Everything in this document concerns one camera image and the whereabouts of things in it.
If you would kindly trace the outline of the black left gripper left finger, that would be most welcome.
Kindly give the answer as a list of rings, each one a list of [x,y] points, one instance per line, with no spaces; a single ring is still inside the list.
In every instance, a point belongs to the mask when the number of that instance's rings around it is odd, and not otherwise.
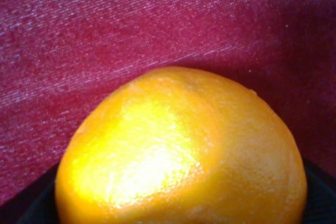
[[[19,224],[24,223],[60,223],[55,203],[55,179],[58,165],[54,165],[41,179],[47,180],[48,185],[43,188],[38,197],[19,218]]]

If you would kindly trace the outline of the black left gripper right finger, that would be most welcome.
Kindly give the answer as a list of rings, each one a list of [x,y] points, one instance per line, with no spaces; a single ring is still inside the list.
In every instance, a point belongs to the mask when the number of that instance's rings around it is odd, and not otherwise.
[[[335,224],[335,177],[307,158],[303,159],[308,182],[304,224]]]

